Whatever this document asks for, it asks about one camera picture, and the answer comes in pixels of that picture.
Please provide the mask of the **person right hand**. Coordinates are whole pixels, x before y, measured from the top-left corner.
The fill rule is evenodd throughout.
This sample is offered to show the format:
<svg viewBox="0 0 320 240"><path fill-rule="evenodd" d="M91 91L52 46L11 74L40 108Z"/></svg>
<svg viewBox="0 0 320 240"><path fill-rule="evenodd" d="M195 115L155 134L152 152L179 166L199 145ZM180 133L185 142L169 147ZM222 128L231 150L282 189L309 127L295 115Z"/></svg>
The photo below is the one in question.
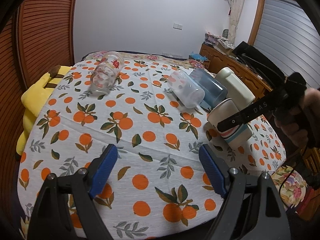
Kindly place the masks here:
<svg viewBox="0 0 320 240"><path fill-rule="evenodd" d="M319 89L308 88L299 106L273 113L278 128L297 147L319 148Z"/></svg>

